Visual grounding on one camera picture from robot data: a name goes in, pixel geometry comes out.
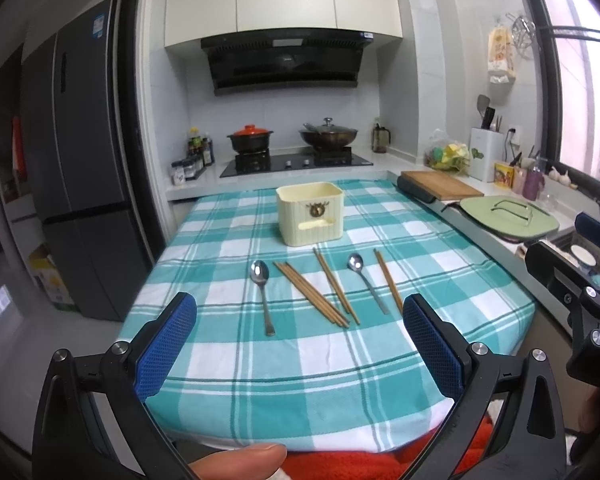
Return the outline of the person's left hand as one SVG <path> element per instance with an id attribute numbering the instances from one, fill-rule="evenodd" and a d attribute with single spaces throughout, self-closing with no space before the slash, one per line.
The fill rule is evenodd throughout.
<path id="1" fill-rule="evenodd" d="M 287 457 L 287 449 L 278 443 L 258 443 L 233 451 L 210 454 L 189 468 L 204 480 L 262 480 L 272 477 Z"/>

